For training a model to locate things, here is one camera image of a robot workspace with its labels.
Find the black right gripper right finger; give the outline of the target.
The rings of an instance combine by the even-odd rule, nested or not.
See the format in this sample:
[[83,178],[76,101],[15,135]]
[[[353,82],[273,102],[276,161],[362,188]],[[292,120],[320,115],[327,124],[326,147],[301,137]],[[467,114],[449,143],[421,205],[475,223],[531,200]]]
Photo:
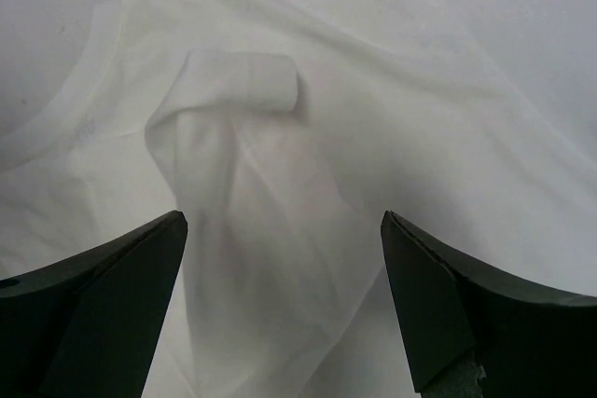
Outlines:
[[414,390],[423,397],[592,397],[596,300],[495,268],[396,213],[381,225]]

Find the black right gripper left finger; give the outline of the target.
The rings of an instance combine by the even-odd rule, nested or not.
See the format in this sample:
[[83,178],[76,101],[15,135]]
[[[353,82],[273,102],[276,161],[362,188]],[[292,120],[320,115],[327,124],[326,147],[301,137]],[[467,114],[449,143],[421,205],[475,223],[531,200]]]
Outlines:
[[187,239],[171,211],[1,281],[4,397],[139,397]]

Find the white t shirt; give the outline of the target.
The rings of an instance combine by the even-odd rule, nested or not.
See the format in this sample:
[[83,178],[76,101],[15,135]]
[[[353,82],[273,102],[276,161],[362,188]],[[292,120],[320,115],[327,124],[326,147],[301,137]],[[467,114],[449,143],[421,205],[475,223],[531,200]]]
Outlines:
[[189,225],[146,397],[411,397],[394,211],[596,292],[596,0],[1,0],[1,274]]

